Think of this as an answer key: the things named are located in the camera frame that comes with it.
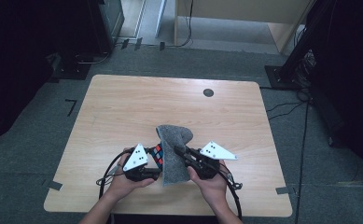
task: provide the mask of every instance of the table surface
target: table surface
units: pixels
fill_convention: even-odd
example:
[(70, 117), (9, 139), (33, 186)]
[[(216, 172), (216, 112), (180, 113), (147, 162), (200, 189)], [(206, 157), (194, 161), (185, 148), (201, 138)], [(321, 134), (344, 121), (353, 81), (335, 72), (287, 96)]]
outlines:
[[(214, 91), (206, 97), (203, 90)], [(236, 154), (226, 161), (235, 181), (243, 216), (289, 217), (292, 207), (258, 84), (246, 81), (96, 75), (80, 108), (44, 207), (50, 212), (88, 212), (98, 200), (101, 178), (124, 149), (156, 146), (156, 127), (191, 129), (189, 147), (215, 141)], [(228, 202), (236, 213), (228, 191)], [(191, 181), (164, 187), (161, 177), (119, 202), (114, 213), (211, 216)]]

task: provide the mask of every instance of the cable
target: cable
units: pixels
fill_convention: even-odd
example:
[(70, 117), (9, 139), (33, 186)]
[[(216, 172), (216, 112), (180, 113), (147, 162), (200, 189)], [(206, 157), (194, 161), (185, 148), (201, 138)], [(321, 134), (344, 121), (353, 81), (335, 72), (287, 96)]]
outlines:
[(301, 151), (300, 151), (300, 180), (299, 180), (299, 184), (298, 184), (298, 199), (297, 199), (297, 211), (295, 211), (295, 224), (298, 223), (298, 218), (299, 218), (299, 215), (300, 215), (300, 193), (301, 193), (302, 178), (303, 178), (303, 159), (304, 159), (304, 150), (305, 150), (305, 143), (306, 143), (308, 112), (309, 112), (309, 104), (306, 105), (305, 122), (304, 122), (303, 139), (302, 139), (302, 148), (301, 148)]
[(114, 165), (114, 163), (124, 154), (126, 153), (132, 153), (133, 150), (132, 149), (128, 149), (128, 150), (124, 150), (121, 153), (119, 153), (119, 155), (111, 161), (111, 163), (109, 164), (108, 168), (105, 171), (105, 174), (103, 175), (103, 178), (101, 179), (101, 184), (100, 184), (100, 192), (99, 192), (99, 199), (102, 198), (104, 191), (105, 191), (105, 177), (107, 176), (109, 170), (111, 169), (111, 167)]
[(288, 113), (273, 116), (273, 117), (269, 118), (269, 120), (275, 119), (275, 118), (278, 118), (278, 117), (282, 117), (282, 116), (285, 116), (285, 115), (289, 115), (292, 111), (294, 111), (294, 109), (296, 109), (300, 105), (303, 105), (304, 103), (305, 102), (299, 103), (298, 105), (294, 106)]
[(284, 103), (284, 104), (280, 104), (280, 105), (276, 105), (275, 107), (273, 107), (272, 109), (268, 109), (266, 110), (266, 112), (271, 112), (273, 111), (275, 108), (277, 108), (278, 106), (282, 106), (282, 105), (297, 105), (300, 104), (300, 102), (296, 102), (296, 103)]
[(100, 60), (100, 61), (98, 61), (98, 62), (91, 62), (91, 63), (84, 63), (84, 62), (80, 62), (78, 59), (77, 59), (77, 57), (79, 57), (80, 55), (78, 54), (78, 55), (76, 55), (76, 59), (77, 59), (77, 63), (83, 63), (83, 64), (96, 64), (96, 63), (102, 63), (103, 61), (105, 61), (105, 59), (107, 59), (108, 58), (108, 55), (109, 55), (109, 53), (108, 52), (106, 52), (105, 53), (105, 57), (102, 59), (102, 60)]
[(236, 203), (236, 208), (237, 208), (237, 217), (243, 221), (243, 215), (242, 215), (242, 206), (240, 205), (240, 201), (239, 201), (239, 197), (237, 196), (236, 194), (236, 190), (234, 189), (234, 186), (230, 183), (230, 181), (228, 180), (228, 178), (221, 173), (221, 169), (217, 170), (214, 166), (208, 164), (208, 163), (204, 163), (205, 165), (207, 165), (207, 167), (215, 170), (224, 180), (225, 182), (227, 183), (227, 186), (228, 186), (228, 189), (230, 190), (230, 193), (231, 195), (233, 196), (234, 198), (234, 202)]

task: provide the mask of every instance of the black cable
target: black cable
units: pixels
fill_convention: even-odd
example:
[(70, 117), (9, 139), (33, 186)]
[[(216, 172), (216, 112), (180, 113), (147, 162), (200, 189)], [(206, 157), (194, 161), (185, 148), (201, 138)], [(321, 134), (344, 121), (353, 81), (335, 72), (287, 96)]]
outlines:
[(304, 150), (305, 150), (305, 143), (306, 143), (308, 112), (309, 112), (309, 104), (306, 104), (302, 147), (301, 147), (301, 151), (300, 151), (300, 180), (299, 180), (299, 184), (298, 184), (298, 195), (297, 195), (298, 199), (297, 199), (297, 210), (295, 211), (295, 224), (298, 223), (298, 218), (299, 218), (299, 215), (300, 215), (300, 193), (301, 193), (302, 178), (303, 178), (303, 161), (304, 161)]
[(187, 22), (187, 27), (189, 30), (189, 34), (188, 34), (188, 38), (187, 40), (184, 42), (184, 44), (179, 45), (179, 46), (175, 46), (176, 48), (182, 48), (184, 46), (187, 45), (187, 43), (190, 41), (190, 39), (192, 38), (192, 27), (190, 24), (190, 21), (192, 20), (192, 10), (193, 10), (193, 0), (190, 2), (190, 11), (189, 11), (189, 22)]
[(240, 205), (239, 197), (236, 194), (236, 190), (234, 190), (233, 185), (228, 181), (228, 178), (227, 177), (225, 177), (221, 172), (219, 172), (219, 171), (217, 171), (217, 172), (218, 172), (219, 175), (222, 176), (222, 178), (224, 178), (225, 182), (228, 185), (228, 189), (230, 189), (231, 195), (233, 195), (234, 202), (236, 203), (236, 207), (237, 207), (237, 217), (240, 220), (243, 220), (243, 216), (242, 216), (242, 206)]
[(109, 164), (108, 168), (106, 169), (105, 171), (105, 174), (103, 175), (103, 178), (102, 178), (102, 181), (101, 181), (101, 184), (100, 184), (100, 193), (99, 193), (99, 199), (102, 198), (103, 194), (104, 194), (104, 191), (105, 191), (105, 177), (107, 176), (109, 170), (111, 169), (111, 167), (114, 165), (114, 163), (121, 157), (123, 156), (124, 154), (126, 153), (132, 153), (133, 150), (132, 149), (128, 149), (128, 150), (125, 150), (125, 151), (122, 151), (121, 153), (119, 153), (119, 155), (111, 161), (111, 163)]
[(294, 109), (296, 109), (300, 105), (303, 105), (304, 103), (305, 102), (299, 103), (298, 105), (294, 106), (288, 113), (273, 116), (273, 117), (269, 118), (269, 120), (275, 119), (275, 118), (278, 118), (278, 117), (282, 117), (282, 116), (285, 116), (285, 115), (289, 115), (292, 111), (294, 111)]
[(276, 105), (275, 107), (273, 107), (272, 109), (268, 109), (266, 110), (266, 112), (271, 112), (273, 111), (275, 108), (277, 108), (278, 106), (282, 106), (282, 105), (297, 105), (297, 104), (300, 104), (300, 102), (296, 102), (296, 103), (283, 103), (283, 104), (280, 104), (280, 105)]
[(215, 170), (224, 180), (225, 182), (227, 183), (227, 186), (228, 186), (228, 189), (230, 189), (230, 193), (231, 195), (233, 196), (234, 198), (234, 202), (236, 203), (236, 208), (237, 208), (237, 217), (243, 221), (243, 216), (242, 216), (242, 206), (240, 205), (240, 201), (239, 201), (239, 197), (237, 196), (236, 194), (236, 190), (234, 189), (233, 185), (230, 183), (230, 181), (228, 180), (228, 178), (221, 173), (221, 169), (217, 170), (214, 166), (208, 164), (208, 163), (204, 163), (205, 165), (207, 165), (209, 168)]

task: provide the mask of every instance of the gray cloth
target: gray cloth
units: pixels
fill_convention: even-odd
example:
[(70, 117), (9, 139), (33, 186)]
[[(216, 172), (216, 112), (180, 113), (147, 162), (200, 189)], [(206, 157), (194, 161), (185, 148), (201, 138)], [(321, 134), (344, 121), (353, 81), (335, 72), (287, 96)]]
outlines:
[(163, 186), (189, 181), (184, 160), (175, 154), (174, 148), (186, 148), (193, 133), (188, 128), (174, 125), (158, 126), (157, 133), (163, 150)]

